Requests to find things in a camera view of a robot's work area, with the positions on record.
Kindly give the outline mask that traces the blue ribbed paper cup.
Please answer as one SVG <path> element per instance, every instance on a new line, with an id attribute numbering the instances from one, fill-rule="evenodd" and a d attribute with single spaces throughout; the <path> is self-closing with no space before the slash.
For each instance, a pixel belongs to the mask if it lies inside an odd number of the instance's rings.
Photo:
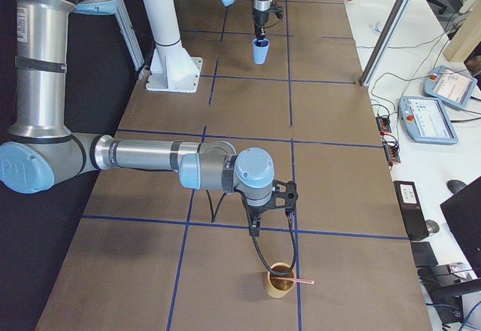
<path id="1" fill-rule="evenodd" d="M 263 39 L 254 38 L 252 41 L 252 46 L 253 46 L 253 62 L 257 65 L 264 64 L 268 56 L 270 41 L 267 38 L 263 38 Z"/>

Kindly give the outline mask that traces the white paper cup on side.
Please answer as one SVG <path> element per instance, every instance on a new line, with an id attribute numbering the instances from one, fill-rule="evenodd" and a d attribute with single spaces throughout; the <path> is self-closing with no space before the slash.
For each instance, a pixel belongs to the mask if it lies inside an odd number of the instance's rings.
<path id="1" fill-rule="evenodd" d="M 383 31 L 384 25 L 385 25 L 384 22 L 378 21 L 378 22 L 376 22 L 375 24 L 373 24 L 372 29 L 373 29 L 376 33 L 379 33 L 379 34 L 380 34 L 380 33 Z"/>

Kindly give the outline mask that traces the pink chopstick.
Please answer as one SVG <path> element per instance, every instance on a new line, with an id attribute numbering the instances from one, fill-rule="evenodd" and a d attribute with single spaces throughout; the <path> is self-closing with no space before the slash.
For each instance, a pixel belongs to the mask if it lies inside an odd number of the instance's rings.
<path id="1" fill-rule="evenodd" d="M 269 276 L 269 278 L 271 280 L 289 281 L 289 282 L 294 282 L 299 284 L 315 284 L 315 281 L 310 279 L 288 278 L 288 277 L 282 277 L 282 276 Z"/>

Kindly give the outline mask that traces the white mounting pillar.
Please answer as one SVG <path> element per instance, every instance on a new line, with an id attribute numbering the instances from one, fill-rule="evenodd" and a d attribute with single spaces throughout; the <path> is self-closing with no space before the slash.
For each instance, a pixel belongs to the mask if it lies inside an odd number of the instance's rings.
<path id="1" fill-rule="evenodd" d="M 155 50 L 146 88 L 149 91 L 195 93 L 203 60 L 183 47 L 174 0 L 143 0 Z"/>

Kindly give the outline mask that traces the brown paper table cover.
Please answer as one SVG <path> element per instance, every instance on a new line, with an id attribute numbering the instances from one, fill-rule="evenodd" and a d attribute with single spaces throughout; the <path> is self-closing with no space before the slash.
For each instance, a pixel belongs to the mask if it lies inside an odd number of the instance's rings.
<path id="1" fill-rule="evenodd" d="M 252 61 L 251 1 L 174 0 L 204 60 L 193 94 L 135 87 L 119 138 L 261 147 L 298 185 L 296 274 L 280 299 L 239 195 L 178 176 L 102 172 L 39 330 L 429 330 L 343 0 L 277 0 L 284 18 Z"/>

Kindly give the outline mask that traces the orange black adapter far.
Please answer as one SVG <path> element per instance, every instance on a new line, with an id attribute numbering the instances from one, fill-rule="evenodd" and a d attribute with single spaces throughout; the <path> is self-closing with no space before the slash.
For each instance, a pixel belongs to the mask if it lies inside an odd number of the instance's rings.
<path id="1" fill-rule="evenodd" d="M 377 115 L 375 117 L 375 120 L 381 135 L 390 135 L 392 133 L 391 120 L 389 115 Z"/>

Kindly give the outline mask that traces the orange black adapter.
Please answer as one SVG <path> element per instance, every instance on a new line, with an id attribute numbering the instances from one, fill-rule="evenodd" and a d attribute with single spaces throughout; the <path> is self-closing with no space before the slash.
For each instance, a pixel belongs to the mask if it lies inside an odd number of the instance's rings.
<path id="1" fill-rule="evenodd" d="M 389 166 L 394 166 L 401 163 L 401 159 L 399 157 L 399 145 L 397 141 L 383 140 L 383 149 Z"/>
<path id="2" fill-rule="evenodd" d="M 390 135 L 392 133 L 391 120 L 389 115 L 377 115 L 375 117 L 375 120 L 381 135 Z"/>

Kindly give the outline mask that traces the orange black adapter near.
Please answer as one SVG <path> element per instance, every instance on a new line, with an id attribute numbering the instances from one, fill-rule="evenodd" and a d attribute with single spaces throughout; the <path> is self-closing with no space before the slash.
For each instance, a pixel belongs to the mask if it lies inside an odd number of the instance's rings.
<path id="1" fill-rule="evenodd" d="M 383 140 L 383 149 L 389 166 L 394 166 L 401 163 L 401 159 L 399 157 L 399 145 L 397 141 Z"/>

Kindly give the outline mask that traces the black power box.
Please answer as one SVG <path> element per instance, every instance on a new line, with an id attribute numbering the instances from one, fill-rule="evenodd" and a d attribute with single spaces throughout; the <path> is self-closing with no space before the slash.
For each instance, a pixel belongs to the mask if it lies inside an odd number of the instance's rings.
<path id="1" fill-rule="evenodd" d="M 418 193 L 412 181 L 393 181 L 407 236 L 422 241 L 429 236 Z"/>

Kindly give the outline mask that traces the near teach pendant tablet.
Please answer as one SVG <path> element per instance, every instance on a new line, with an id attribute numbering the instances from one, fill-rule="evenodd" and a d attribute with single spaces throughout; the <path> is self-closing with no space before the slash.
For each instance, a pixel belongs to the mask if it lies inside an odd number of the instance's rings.
<path id="1" fill-rule="evenodd" d="M 439 99 L 403 96 L 398 103 L 401 124 L 410 138 L 423 144 L 458 143 L 458 136 Z"/>

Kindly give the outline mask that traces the teach pendant tablet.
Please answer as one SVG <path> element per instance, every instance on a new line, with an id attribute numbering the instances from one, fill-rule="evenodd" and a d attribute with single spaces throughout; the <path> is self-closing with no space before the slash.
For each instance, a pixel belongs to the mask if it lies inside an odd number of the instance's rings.
<path id="1" fill-rule="evenodd" d="M 476 86 L 477 79 L 466 70 L 456 71 L 440 65 L 429 74 L 423 91 L 451 108 L 465 110 Z"/>
<path id="2" fill-rule="evenodd" d="M 401 124 L 410 138 L 423 144 L 458 143 L 458 136 L 439 99 L 403 96 L 398 103 Z"/>

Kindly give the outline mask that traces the far teach pendant tablet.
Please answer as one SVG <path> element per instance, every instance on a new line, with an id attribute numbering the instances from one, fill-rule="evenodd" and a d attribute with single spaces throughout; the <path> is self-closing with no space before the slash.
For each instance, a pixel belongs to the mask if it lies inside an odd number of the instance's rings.
<path id="1" fill-rule="evenodd" d="M 423 91 L 451 108 L 465 110 L 476 86 L 477 79 L 466 70 L 456 71 L 440 65 L 429 74 Z"/>

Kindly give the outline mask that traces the black computer mouse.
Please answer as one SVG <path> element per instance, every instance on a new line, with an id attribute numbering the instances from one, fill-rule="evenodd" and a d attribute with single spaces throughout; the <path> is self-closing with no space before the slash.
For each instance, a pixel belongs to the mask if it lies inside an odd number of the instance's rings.
<path id="1" fill-rule="evenodd" d="M 453 195 L 455 195 L 455 194 L 459 193 L 460 191 L 462 191 L 467 185 L 463 181 L 452 179 L 452 180 L 449 180 L 449 181 L 446 182 L 446 186 L 447 186 L 448 190 Z"/>

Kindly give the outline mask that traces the black monitor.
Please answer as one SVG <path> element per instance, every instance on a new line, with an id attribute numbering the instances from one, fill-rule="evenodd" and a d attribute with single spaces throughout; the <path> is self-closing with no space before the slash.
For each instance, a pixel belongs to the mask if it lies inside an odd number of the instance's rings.
<path id="1" fill-rule="evenodd" d="M 467 261 L 480 276 L 480 178 L 443 202 L 441 210 Z"/>

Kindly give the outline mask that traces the aluminium frame post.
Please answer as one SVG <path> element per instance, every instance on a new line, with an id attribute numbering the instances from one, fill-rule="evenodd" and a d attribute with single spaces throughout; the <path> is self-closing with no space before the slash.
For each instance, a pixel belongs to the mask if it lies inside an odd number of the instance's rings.
<path id="1" fill-rule="evenodd" d="M 359 83 L 363 87 L 368 87 L 374 74 L 379 67 L 385 52 L 387 51 L 390 42 L 394 36 L 400 21 L 407 10 L 411 0 L 395 0 L 395 3 L 389 13 L 389 16 L 384 24 L 383 30 L 374 46 L 368 63 L 359 79 Z"/>

